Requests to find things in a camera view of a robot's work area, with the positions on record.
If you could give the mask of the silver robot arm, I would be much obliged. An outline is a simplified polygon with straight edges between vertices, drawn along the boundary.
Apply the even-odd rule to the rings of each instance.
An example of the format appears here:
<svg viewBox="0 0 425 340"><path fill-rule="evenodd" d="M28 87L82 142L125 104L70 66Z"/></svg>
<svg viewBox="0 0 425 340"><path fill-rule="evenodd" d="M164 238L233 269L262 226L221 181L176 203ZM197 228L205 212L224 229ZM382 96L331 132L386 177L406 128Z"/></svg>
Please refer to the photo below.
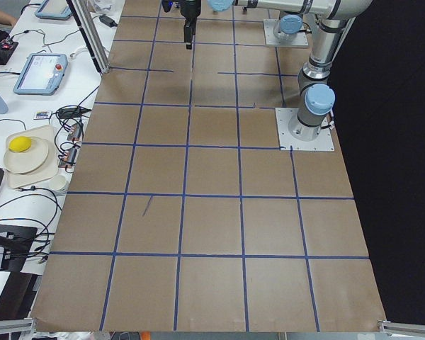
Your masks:
<svg viewBox="0 0 425 340"><path fill-rule="evenodd" d="M278 40L293 40L299 33L308 32L309 30L304 26L302 14L288 11L279 12L279 17L273 28L273 34Z"/></svg>
<svg viewBox="0 0 425 340"><path fill-rule="evenodd" d="M219 13L233 6L248 9L277 10L272 36L279 41L289 40L297 35L306 16L318 18L312 33L312 48L305 63L301 65L297 79L288 90L283 88L282 74L272 74L268 70L250 74L244 66L275 61L282 67L282 53L274 50L259 59L260 47L230 47L231 54L224 57L218 54L213 59L224 62L233 70L229 73L208 72L201 67L207 57L195 54L193 76L193 103L199 106L232 107L239 109L272 108L295 104L304 106L306 93L314 86L326 84L335 54L346 35L346 30L354 19L370 6L370 1L209 1L213 11Z"/></svg>

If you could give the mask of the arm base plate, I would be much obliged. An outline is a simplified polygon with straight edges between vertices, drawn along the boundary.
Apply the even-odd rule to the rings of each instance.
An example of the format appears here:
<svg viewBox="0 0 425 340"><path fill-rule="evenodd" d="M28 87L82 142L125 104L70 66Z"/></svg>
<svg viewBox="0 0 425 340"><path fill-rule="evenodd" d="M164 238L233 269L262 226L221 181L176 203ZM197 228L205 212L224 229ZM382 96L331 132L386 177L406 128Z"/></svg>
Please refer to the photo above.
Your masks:
<svg viewBox="0 0 425 340"><path fill-rule="evenodd" d="M324 118L317 127L307 127L298 120L297 108L275 108L280 150L333 152L332 132Z"/></svg>
<svg viewBox="0 0 425 340"><path fill-rule="evenodd" d="M263 20L266 45L270 47L307 48L308 41L303 20L296 15L286 15L279 19Z"/></svg>

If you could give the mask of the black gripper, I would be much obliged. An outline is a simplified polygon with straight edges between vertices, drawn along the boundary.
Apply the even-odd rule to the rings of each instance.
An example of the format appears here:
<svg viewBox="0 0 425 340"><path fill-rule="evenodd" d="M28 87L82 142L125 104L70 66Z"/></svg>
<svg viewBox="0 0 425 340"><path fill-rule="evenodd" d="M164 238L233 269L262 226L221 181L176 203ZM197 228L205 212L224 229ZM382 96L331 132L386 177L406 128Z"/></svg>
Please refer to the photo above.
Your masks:
<svg viewBox="0 0 425 340"><path fill-rule="evenodd" d="M189 49L196 35L197 17L201 14L201 0L180 0L179 3L181 15L185 18L183 40L186 49Z"/></svg>

